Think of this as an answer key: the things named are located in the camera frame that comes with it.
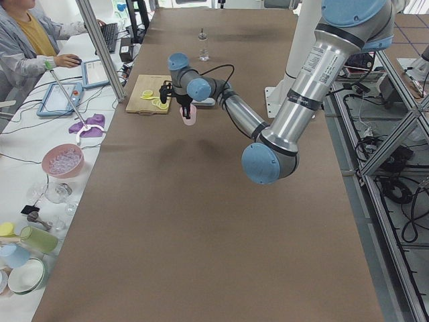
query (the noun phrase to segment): purple cloth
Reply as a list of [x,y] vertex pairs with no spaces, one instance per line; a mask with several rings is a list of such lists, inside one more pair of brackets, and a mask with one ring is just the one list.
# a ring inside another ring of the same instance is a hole
[[[105,116],[103,114],[94,114],[92,117],[88,117],[85,122],[86,124],[93,124],[93,125],[99,125],[104,128],[105,126]],[[78,122],[73,124],[68,128],[68,133],[78,133],[79,130],[83,127],[82,122]],[[102,136],[103,133],[100,129],[97,129],[96,127],[90,129],[89,131],[85,131],[81,133],[82,138],[98,138]]]

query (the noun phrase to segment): keyboard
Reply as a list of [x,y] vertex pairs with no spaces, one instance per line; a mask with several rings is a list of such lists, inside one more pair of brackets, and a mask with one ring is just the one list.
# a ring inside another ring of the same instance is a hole
[[115,52],[118,36],[118,24],[108,23],[106,25],[102,25],[101,33],[106,41],[107,49],[109,49],[109,52]]

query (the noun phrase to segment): blue frame tablet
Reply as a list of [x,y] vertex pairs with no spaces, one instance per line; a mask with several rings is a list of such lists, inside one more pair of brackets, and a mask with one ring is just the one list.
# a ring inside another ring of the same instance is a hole
[[[74,106],[77,106],[83,94],[82,84],[62,83],[62,85],[70,93],[70,98],[74,101]],[[65,106],[66,108],[59,109],[58,105],[61,105],[63,107]],[[56,83],[50,84],[36,114],[38,116],[59,116],[70,115],[71,113],[73,113],[73,107],[67,101],[67,98],[61,91],[60,86]]]
[[94,59],[82,62],[82,82],[84,89],[93,89],[95,87],[109,84],[105,69],[101,60]]

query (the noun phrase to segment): glass bottle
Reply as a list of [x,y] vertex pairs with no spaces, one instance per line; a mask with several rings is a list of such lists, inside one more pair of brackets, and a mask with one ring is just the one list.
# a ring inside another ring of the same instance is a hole
[[201,32],[198,34],[198,41],[200,43],[200,60],[205,62],[208,58],[208,39],[207,34],[201,28]]

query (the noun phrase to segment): wooden cutting board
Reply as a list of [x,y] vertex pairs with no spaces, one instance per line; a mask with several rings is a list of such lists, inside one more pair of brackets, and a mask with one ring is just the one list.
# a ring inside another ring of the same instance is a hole
[[160,109],[152,104],[152,101],[141,99],[142,92],[146,90],[153,91],[153,96],[159,97],[160,88],[164,81],[170,81],[170,75],[144,75],[141,74],[137,78],[131,97],[129,98],[128,105],[125,108],[128,113],[141,113],[141,114],[166,114],[170,108],[171,98],[167,98],[167,109]]

